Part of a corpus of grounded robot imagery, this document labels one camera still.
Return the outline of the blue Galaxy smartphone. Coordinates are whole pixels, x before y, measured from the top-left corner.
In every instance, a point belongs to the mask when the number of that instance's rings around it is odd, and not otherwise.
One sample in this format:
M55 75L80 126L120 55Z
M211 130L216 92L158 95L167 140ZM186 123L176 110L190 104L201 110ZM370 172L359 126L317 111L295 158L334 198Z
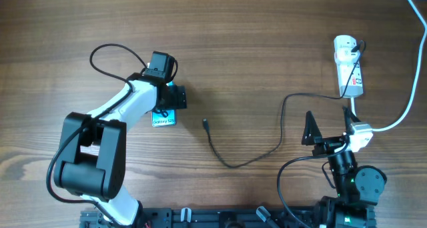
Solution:
M177 123L176 110L166 109L167 98L161 100L161 104L151 112L151 124L153 127L174 126Z

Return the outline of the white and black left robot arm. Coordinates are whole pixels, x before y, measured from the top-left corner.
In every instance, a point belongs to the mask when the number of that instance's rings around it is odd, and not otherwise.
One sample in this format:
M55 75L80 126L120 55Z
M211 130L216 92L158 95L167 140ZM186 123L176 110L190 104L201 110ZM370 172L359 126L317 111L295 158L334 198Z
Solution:
M150 64L124 79L123 89L104 105L66 116L46 175L54 199L68 203L53 190L62 188L74 195L72 203L94 205L100 225L149 227L143 205L123 185L127 132L146 113L165 117L187 107L185 88L172 83L177 68L174 57L155 51Z

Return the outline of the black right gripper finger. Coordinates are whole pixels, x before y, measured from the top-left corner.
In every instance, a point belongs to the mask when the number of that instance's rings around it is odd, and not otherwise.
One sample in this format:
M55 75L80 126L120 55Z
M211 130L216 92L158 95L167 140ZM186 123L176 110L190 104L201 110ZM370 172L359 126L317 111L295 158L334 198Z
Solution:
M302 145L315 145L322 142L322 134L311 111L306 113L306 124L302 135Z
M351 109L349 109L348 107L343 106L342 109L344 112L344 122L345 122L346 132L350 132L350 125L352 123L360 122L360 120L359 118L357 118L357 116L353 114Z

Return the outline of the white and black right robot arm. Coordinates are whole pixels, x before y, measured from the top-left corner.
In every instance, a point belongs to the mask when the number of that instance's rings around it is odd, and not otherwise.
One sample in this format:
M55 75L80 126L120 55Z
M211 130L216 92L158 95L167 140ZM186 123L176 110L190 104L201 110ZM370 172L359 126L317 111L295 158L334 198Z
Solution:
M311 111L306 113L303 145L313 145L312 155L328 157L337 197L323 197L314 208L315 227L377 227L374 207L383 193L387 176L370 165L359 166L354 153L373 138L373 128L362 122L347 107L343 108L345 132L322 136Z

